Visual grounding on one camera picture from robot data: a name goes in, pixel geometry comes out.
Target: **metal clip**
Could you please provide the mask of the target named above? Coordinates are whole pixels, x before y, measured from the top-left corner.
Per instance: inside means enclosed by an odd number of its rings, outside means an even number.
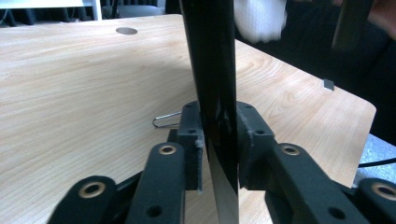
[[[160,116],[158,118],[155,118],[152,121],[152,125],[154,127],[156,127],[156,128],[165,128],[165,127],[169,127],[169,126],[176,126],[179,123],[170,123],[170,124],[158,125],[158,124],[156,124],[156,121],[159,120],[159,119],[167,119],[167,118],[170,118],[170,117],[174,117],[174,116],[179,115],[179,114],[181,114],[181,112],[176,112],[176,113],[173,113],[173,114],[168,114],[168,115],[164,115],[164,116]]]

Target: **white cloth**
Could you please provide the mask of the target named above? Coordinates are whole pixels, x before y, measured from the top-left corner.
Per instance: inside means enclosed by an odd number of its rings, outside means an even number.
[[[252,43],[280,39],[286,25],[286,0],[233,0],[235,24]]]

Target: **table surface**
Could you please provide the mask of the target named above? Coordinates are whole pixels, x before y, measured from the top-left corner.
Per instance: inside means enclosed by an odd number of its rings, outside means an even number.
[[[304,147],[350,186],[373,105],[235,46],[237,99],[257,108],[277,142]],[[44,223],[80,179],[138,173],[168,134],[152,119],[196,100],[179,15],[5,28],[0,49],[0,223]],[[240,190],[241,223],[270,222],[262,196]],[[218,223],[206,160],[204,192],[186,197],[186,223]]]

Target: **hole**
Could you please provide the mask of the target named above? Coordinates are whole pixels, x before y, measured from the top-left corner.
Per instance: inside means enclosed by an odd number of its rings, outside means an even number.
[[[163,212],[163,209],[158,205],[154,205],[151,206],[146,212],[149,217],[158,217]]]
[[[330,207],[329,213],[330,215],[332,215],[332,217],[335,217],[337,219],[346,219],[346,214],[338,208]]]
[[[102,182],[91,182],[82,186],[78,195],[81,198],[89,199],[101,195],[105,191],[106,185]]]
[[[374,183],[373,191],[379,196],[391,201],[396,201],[396,189],[383,183]]]
[[[286,148],[285,148],[285,151],[287,151],[287,152],[289,152],[289,153],[293,153],[293,152],[295,152],[296,150],[295,150],[294,148],[291,148],[291,147],[286,147]]]
[[[91,185],[85,189],[85,192],[88,194],[92,194],[92,193],[96,192],[97,190],[99,190],[99,185]]]
[[[135,35],[137,34],[137,30],[131,27],[119,27],[116,29],[116,32],[122,35]]]
[[[172,146],[162,146],[158,151],[163,155],[171,155],[176,152],[176,148]]]
[[[165,148],[163,148],[163,152],[165,152],[165,153],[169,153],[169,152],[171,152],[173,149],[171,148],[171,147],[165,147]]]
[[[384,188],[384,187],[379,187],[378,189],[379,189],[379,191],[383,192],[384,194],[395,195],[395,192],[393,192],[390,189],[387,189],[387,188]]]
[[[300,150],[292,147],[283,147],[282,151],[290,156],[297,156],[300,154]]]
[[[265,134],[265,131],[263,131],[263,130],[257,130],[257,131],[256,131],[256,134]]]

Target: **white object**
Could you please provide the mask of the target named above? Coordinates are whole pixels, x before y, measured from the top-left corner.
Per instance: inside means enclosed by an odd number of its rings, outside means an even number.
[[[286,0],[233,0],[235,24],[252,43],[280,39],[286,25]]]
[[[0,0],[0,8],[39,8],[39,7],[92,7],[96,21],[102,20],[100,0]]]

